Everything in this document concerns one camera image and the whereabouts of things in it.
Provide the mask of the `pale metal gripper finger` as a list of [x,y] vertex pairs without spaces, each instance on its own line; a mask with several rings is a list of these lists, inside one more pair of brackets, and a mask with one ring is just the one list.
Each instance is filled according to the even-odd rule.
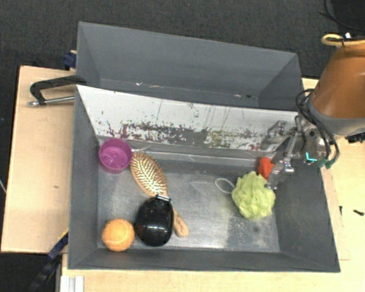
[[267,179],[266,187],[276,190],[279,183],[283,182],[288,176],[292,176],[295,169],[290,162],[279,161],[276,163]]
[[261,150],[276,151],[290,137],[285,120],[278,120],[271,126],[260,143]]

